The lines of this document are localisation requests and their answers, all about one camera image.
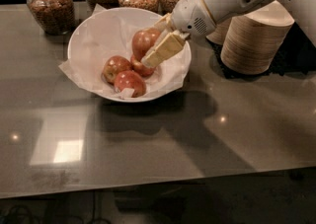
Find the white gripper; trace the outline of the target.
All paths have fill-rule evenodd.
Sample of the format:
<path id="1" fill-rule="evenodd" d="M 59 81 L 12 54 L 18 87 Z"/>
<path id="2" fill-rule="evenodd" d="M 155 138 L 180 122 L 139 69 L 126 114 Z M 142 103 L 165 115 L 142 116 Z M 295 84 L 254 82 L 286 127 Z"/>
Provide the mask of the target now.
<path id="1" fill-rule="evenodd" d="M 177 31 L 168 32 L 173 26 Z M 189 34 L 192 37 L 211 34 L 216 29 L 216 23 L 203 0 L 180 0 L 172 14 L 164 15 L 153 27 L 164 32 L 141 59 L 148 68 L 155 68 L 182 51 Z"/>

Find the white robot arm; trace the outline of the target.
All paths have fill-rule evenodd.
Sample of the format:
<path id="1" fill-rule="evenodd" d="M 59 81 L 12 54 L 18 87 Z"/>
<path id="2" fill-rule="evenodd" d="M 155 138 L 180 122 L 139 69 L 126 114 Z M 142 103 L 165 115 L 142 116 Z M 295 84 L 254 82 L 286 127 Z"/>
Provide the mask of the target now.
<path id="1" fill-rule="evenodd" d="M 205 37 L 234 16 L 260 9 L 274 0 L 180 0 L 155 28 L 161 31 L 141 62 L 156 67 L 179 53 L 189 37 Z M 276 0 L 316 45 L 316 0 Z"/>

